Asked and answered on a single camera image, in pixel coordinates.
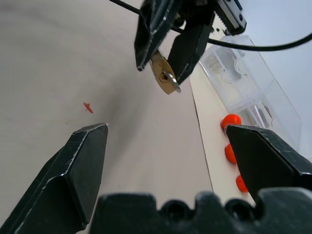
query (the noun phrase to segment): white wall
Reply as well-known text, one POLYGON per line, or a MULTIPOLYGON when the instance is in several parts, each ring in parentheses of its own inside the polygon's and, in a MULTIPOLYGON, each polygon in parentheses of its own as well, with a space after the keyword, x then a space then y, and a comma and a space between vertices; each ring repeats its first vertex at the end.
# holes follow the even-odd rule
MULTIPOLYGON (((288 43, 312 32, 311 0, 240 0, 240 3, 247 20, 245 34, 255 45, 288 43)), ((312 157, 312 42, 261 55, 302 119, 300 153, 312 157)))

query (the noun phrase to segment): clear plastic container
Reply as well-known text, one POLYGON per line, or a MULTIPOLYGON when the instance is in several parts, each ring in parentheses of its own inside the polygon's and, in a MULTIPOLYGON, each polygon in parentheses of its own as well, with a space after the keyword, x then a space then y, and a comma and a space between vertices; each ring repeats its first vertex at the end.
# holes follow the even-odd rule
MULTIPOLYGON (((248 36, 222 40, 254 45, 248 36)), ((301 119, 259 52, 211 46, 200 64, 229 113, 245 125, 273 130, 299 149, 301 119)))

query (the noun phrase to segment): black cable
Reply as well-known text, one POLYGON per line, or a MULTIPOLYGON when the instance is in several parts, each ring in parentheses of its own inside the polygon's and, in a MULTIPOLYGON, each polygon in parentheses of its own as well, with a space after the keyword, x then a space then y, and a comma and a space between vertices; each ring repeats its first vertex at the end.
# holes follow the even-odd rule
MULTIPOLYGON (((122 6, 123 8, 132 11, 133 13, 138 14, 139 16, 143 16, 141 10, 126 4, 125 2, 122 2, 121 0, 110 0, 111 2, 122 6)), ((178 33, 183 33, 183 29, 181 28, 175 28, 172 27, 171 30, 178 32, 178 33)), ((223 47, 228 47, 228 48, 233 48, 233 49, 238 49, 238 50, 249 50, 249 51, 277 51, 277 50, 287 50, 287 49, 291 49, 294 47, 297 47, 299 45, 302 45, 304 43, 307 43, 308 41, 312 40, 312 33, 307 35, 306 37, 291 42, 291 43, 287 43, 287 44, 283 44, 283 45, 272 45, 272 46, 254 46, 254 45, 239 45, 239 44, 233 44, 233 43, 228 43, 228 42, 224 42, 224 41, 219 41, 219 40, 214 40, 214 39, 208 39, 208 43, 210 44, 214 44, 214 45, 220 45, 223 47)))
POLYGON ((308 41, 312 40, 312 33, 307 35, 306 37, 283 45, 272 45, 272 46, 250 46, 250 45, 239 45, 227 43, 219 40, 208 39, 208 43, 214 45, 220 45, 228 48, 238 49, 238 50, 249 50, 249 51, 277 51, 277 50, 287 50, 299 45, 302 45, 308 41))

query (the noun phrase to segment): red bead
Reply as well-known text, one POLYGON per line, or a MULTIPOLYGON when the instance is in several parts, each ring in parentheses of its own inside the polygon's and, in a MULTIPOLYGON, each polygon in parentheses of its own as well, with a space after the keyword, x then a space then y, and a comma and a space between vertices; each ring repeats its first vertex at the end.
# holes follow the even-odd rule
POLYGON ((228 144, 225 149, 225 157, 228 159, 228 161, 230 161, 233 164, 236 164, 236 158, 232 149, 231 144, 228 144))
POLYGON ((229 114, 225 116, 225 118, 221 122, 221 127, 223 130, 225 130, 225 127, 227 125, 241 125, 241 124, 242 124, 242 120, 240 119, 238 115, 229 114))
POLYGON ((238 186, 238 189, 239 189, 242 193, 247 193, 247 192, 248 192, 248 189, 246 188, 245 183, 244 183, 243 178, 242 178, 241 175, 239 175, 239 176, 236 178, 236 185, 238 186))

